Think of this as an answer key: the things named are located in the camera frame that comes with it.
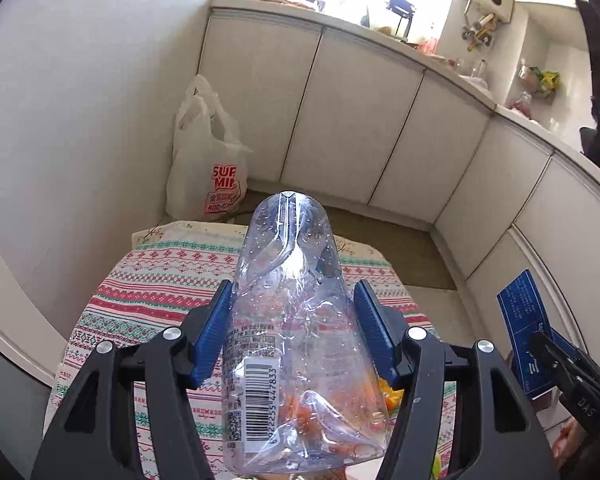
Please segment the person's right hand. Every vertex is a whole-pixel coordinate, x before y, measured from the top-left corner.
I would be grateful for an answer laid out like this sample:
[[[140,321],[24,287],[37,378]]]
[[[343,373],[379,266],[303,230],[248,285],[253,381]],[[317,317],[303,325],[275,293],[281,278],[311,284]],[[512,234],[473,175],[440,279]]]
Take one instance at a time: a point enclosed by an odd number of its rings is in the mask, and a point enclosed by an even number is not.
[[[587,437],[588,433],[577,419],[571,417],[567,420],[552,445],[552,454],[558,469],[562,468],[566,461],[576,454]]]

